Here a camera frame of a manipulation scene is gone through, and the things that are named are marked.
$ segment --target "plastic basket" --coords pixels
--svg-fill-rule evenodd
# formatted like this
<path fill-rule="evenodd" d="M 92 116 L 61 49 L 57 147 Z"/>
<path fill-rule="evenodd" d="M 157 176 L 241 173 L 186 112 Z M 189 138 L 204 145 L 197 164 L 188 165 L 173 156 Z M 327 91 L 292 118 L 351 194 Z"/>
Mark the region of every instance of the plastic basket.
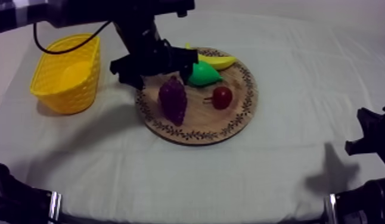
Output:
<path fill-rule="evenodd" d="M 69 36 L 48 49 L 61 51 L 80 44 L 91 34 Z M 74 114 L 94 102 L 100 76 L 100 39 L 67 54 L 43 54 L 31 82 L 30 92 L 60 114 Z"/>

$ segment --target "round wooden tray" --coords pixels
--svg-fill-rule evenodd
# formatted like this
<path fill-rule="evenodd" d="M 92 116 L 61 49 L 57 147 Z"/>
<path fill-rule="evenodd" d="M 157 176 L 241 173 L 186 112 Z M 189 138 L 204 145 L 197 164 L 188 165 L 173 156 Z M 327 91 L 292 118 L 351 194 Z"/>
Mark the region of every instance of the round wooden tray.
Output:
<path fill-rule="evenodd" d="M 197 48 L 206 56 L 230 56 L 212 48 Z M 178 73 L 146 77 L 145 88 L 137 91 L 136 105 L 145 124 L 162 138 L 184 145 L 208 145 L 224 141 L 241 131 L 254 116 L 257 104 L 257 89 L 254 77 L 241 62 L 220 71 L 223 81 L 205 88 L 185 86 L 187 110 L 183 125 L 175 126 L 168 121 L 158 104 L 159 88 L 171 76 Z M 216 110 L 212 104 L 204 104 L 204 98 L 211 97 L 218 86 L 227 86 L 233 92 L 230 106 Z"/>

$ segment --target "white table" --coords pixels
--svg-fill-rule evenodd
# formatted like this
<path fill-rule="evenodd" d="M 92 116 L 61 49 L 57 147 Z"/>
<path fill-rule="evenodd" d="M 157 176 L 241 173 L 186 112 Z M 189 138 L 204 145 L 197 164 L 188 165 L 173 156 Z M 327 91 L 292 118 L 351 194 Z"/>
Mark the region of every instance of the white table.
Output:
<path fill-rule="evenodd" d="M 50 30 L 45 44 L 99 24 Z M 385 177 L 376 155 L 349 157 L 361 107 L 385 105 L 385 38 L 296 20 L 193 12 L 157 18 L 173 45 L 238 57 L 258 90 L 257 113 L 237 136 L 191 148 L 138 118 L 134 91 L 109 62 L 126 53 L 113 26 L 101 36 L 97 99 L 57 116 L 29 94 L 41 53 L 30 44 L 0 101 L 0 162 L 28 184 L 64 194 L 64 212 L 140 222 L 249 222 L 316 216 L 322 198 Z"/>

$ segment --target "black cable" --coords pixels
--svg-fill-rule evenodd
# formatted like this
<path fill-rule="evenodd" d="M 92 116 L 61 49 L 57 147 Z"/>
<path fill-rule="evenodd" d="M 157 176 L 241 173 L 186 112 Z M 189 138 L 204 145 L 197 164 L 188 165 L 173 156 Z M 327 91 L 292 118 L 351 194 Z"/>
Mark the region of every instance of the black cable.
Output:
<path fill-rule="evenodd" d="M 87 38 L 87 40 L 83 41 L 82 43 L 80 43 L 79 45 L 76 45 L 72 48 L 69 48 L 67 50 L 64 50 L 64 51 L 50 51 L 48 49 L 45 49 L 43 46 L 41 46 L 41 44 L 39 43 L 38 41 L 38 34 L 37 34 L 37 24 L 34 23 L 33 24 L 33 35 L 34 35 L 34 42 L 35 44 L 37 45 L 37 47 L 44 53 L 47 53 L 47 54 L 66 54 L 66 53 L 69 53 L 69 52 L 72 52 L 82 46 L 84 46 L 86 43 L 88 43 L 89 41 L 91 41 L 94 37 L 96 37 L 103 29 L 105 29 L 105 27 L 107 27 L 112 21 L 108 21 L 106 22 L 105 24 L 103 24 L 93 35 L 91 35 L 89 38 Z"/>

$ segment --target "yellow banana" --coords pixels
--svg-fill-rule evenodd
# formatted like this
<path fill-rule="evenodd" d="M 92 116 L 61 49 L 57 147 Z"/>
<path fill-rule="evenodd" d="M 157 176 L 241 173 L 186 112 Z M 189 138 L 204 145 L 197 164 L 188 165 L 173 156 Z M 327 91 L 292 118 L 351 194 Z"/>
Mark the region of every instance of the yellow banana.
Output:
<path fill-rule="evenodd" d="M 186 49 L 192 49 L 189 43 L 185 44 Z M 230 67 L 233 63 L 235 63 L 235 57 L 209 57 L 205 55 L 198 54 L 199 61 L 205 61 L 210 64 L 216 70 L 223 70 Z"/>

